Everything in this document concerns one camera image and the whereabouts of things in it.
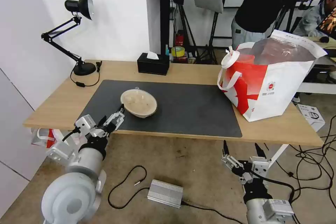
lamp base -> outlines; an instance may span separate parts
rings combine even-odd
[[[75,66],[73,69],[73,72],[75,75],[83,76],[83,75],[89,75],[95,72],[96,66],[90,62],[84,62],[82,64],[79,64]]]

shopping bag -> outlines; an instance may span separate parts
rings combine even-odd
[[[313,62],[326,54],[309,39],[275,30],[270,38],[230,48],[217,86],[247,121],[280,116]]]
[[[49,149],[56,142],[52,129],[32,129],[31,134],[31,144],[33,145],[39,145]]]

tape roll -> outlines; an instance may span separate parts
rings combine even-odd
[[[174,57],[183,57],[185,49],[184,49],[184,47],[173,47],[171,49],[171,51],[172,51],[171,53]]]

concrete floor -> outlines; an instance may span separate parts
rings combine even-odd
[[[326,135],[331,116],[336,114],[336,99],[332,95],[302,95],[302,104],[317,106],[328,122],[319,132]],[[333,127],[336,133],[336,122]],[[229,142],[230,153],[238,159],[255,155],[254,145],[250,143]],[[295,172],[298,158],[289,147],[279,158],[283,167]],[[135,165],[147,168],[147,178],[138,186],[134,183],[143,177],[142,169],[135,170],[128,180],[112,194],[112,202],[124,204],[136,190],[147,187],[153,178],[184,187],[183,198],[190,203],[216,208],[221,213],[244,223],[246,206],[243,202],[243,190],[238,179],[222,163],[222,142],[198,139],[159,138],[148,136],[113,135],[107,148],[104,169],[107,181],[103,190],[100,208],[91,223],[233,223],[216,213],[192,209],[165,206],[147,200],[147,191],[140,192],[123,210],[111,208],[107,203],[110,189],[122,181]],[[331,164],[336,168],[336,155],[328,153]],[[318,175],[317,167],[303,164],[299,176],[302,178]],[[0,220],[1,224],[42,223],[41,198],[48,185],[63,174],[63,167],[45,160],[43,165]],[[291,183],[297,187],[293,178],[274,165],[269,177]],[[302,183],[303,186],[325,187],[328,178],[324,174],[318,181]],[[287,199],[289,190],[280,185],[269,184],[269,193],[274,198]],[[336,189],[332,189],[336,200]],[[327,191],[305,190],[293,204],[300,222],[312,224],[336,223],[335,209],[328,199]]]

lamp arm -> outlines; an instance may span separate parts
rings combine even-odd
[[[71,30],[72,28],[80,25],[81,23],[81,17],[80,16],[74,16],[73,18],[71,18],[70,20],[66,21],[65,23],[57,26],[56,28],[46,32],[46,33],[42,33],[41,38],[49,43],[50,45],[52,45],[53,47],[57,48],[58,50],[60,50],[62,53],[68,55],[71,59],[73,59],[74,61],[78,62],[78,65],[81,65],[83,63],[82,58],[81,57],[77,57],[74,54],[72,54],[70,51],[67,51],[66,49],[64,49],[62,46],[60,46],[59,44],[55,43],[53,41],[54,38],[58,37],[59,35]],[[64,25],[69,24],[70,22],[74,21],[75,24],[65,30],[61,30],[61,31],[57,31],[59,28],[63,27]]]

